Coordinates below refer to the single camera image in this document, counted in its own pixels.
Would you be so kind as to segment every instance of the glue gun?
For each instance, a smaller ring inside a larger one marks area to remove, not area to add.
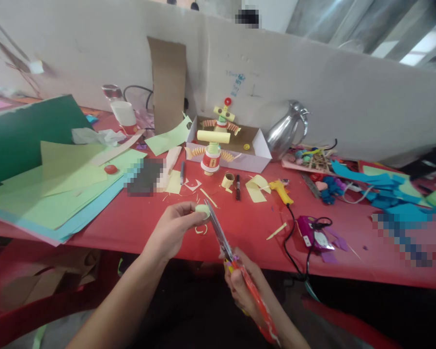
[[[285,205],[287,204],[293,204],[294,200],[292,200],[286,193],[286,190],[284,190],[284,184],[278,179],[274,182],[271,182],[268,184],[270,186],[271,190],[276,190],[278,194],[281,197],[281,200],[284,202]]]

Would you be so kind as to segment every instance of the white box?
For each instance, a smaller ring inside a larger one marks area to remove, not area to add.
[[[190,127],[190,132],[189,135],[187,136],[187,141],[186,141],[186,146],[191,150],[203,146],[200,144],[192,143],[193,140],[197,141],[197,124],[198,124],[197,119],[198,118],[196,117],[192,122],[192,126]],[[250,143],[252,144],[248,152],[244,150],[244,144],[246,143],[244,134],[246,131],[249,131],[248,133],[250,134],[255,133],[253,139],[250,139],[248,142],[249,145]],[[236,160],[232,162],[227,162],[224,161],[223,159],[220,159],[219,161],[220,166],[228,167],[236,170],[262,173],[262,171],[265,169],[265,167],[271,160],[271,154],[268,149],[268,146],[266,145],[263,132],[259,128],[242,126],[242,130],[238,133],[238,135],[235,138],[234,138],[234,133],[231,132],[230,143],[234,143],[234,144],[220,144],[221,149],[226,150],[234,157],[238,156],[239,154],[241,154],[241,156],[239,156]],[[236,151],[236,148],[242,149],[242,152]],[[193,157],[190,161],[201,162],[202,158],[203,155],[199,155]]]

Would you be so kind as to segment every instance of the red tablecloth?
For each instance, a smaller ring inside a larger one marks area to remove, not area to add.
[[[150,151],[147,152],[148,158],[154,157]],[[184,159],[183,150],[176,163],[176,170],[180,170]],[[250,180],[250,175],[255,174],[232,170],[233,174],[241,175],[241,202],[237,202],[235,191],[230,194],[219,187],[226,171],[228,169],[222,167],[214,176],[206,176],[199,163],[187,161],[186,164],[186,177],[189,181],[201,181],[200,188],[211,195],[218,205],[216,215],[232,246],[239,246],[261,268],[295,271],[283,248],[284,238],[289,234],[293,223],[278,194],[275,191],[271,194],[265,193],[267,202],[253,203],[245,183]],[[399,245],[395,245],[391,238],[384,238],[382,231],[374,229],[371,215],[380,211],[371,207],[366,200],[357,205],[336,200],[334,205],[326,206],[321,200],[315,199],[298,172],[286,170],[279,163],[269,164],[262,176],[268,182],[279,178],[290,179],[288,189],[289,196],[295,201],[291,206],[294,215],[330,217],[333,220],[333,229],[352,248],[348,252],[340,249],[333,252],[338,264],[324,263],[321,257],[313,254],[310,257],[311,274],[436,288],[436,260],[432,268],[410,266],[406,253],[400,252]],[[182,187],[183,196],[159,193],[152,197],[128,196],[124,189],[94,221],[67,244],[140,253],[165,208],[180,201],[197,202],[197,194],[203,203],[205,196],[198,189],[192,194],[188,188]],[[267,241],[266,238],[285,222],[288,226]],[[423,251],[425,248],[436,251],[436,222],[429,223],[427,229],[406,231],[405,235],[415,237],[417,244],[427,245],[428,247],[423,247]],[[35,239],[2,222],[0,236]],[[299,268],[305,270],[308,250],[299,234],[294,233],[288,242],[288,250]],[[186,233],[177,257],[219,262],[218,254],[218,242],[209,223],[206,235],[198,235],[193,229]]]

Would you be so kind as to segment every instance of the stainless steel jug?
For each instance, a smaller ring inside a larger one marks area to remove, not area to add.
[[[291,144],[299,144],[307,135],[307,114],[310,114],[304,106],[296,101],[289,101],[289,110],[286,115],[279,120],[265,135],[268,149],[270,150],[272,162],[280,161],[282,156],[288,151]],[[304,132],[300,140],[294,142],[297,126],[301,121],[304,125]]]

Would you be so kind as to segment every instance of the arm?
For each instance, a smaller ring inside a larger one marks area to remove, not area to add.
[[[239,259],[244,264],[247,272],[257,287],[260,297],[262,297],[262,300],[265,302],[267,309],[273,318],[273,322],[275,323],[276,330],[278,331],[278,338],[281,347],[285,349],[310,349],[307,341],[289,319],[275,294],[271,290],[262,270],[239,248],[234,250],[234,254],[239,256]],[[241,271],[235,270],[231,274],[229,269],[225,268],[225,279],[236,303],[246,310],[256,323],[260,326],[266,326],[262,315],[260,314],[260,310],[246,286]]]
[[[168,261],[181,248],[191,227],[206,224],[196,204],[169,206],[158,221],[142,254],[126,270],[110,294],[76,334],[68,349],[125,348],[134,338]]]

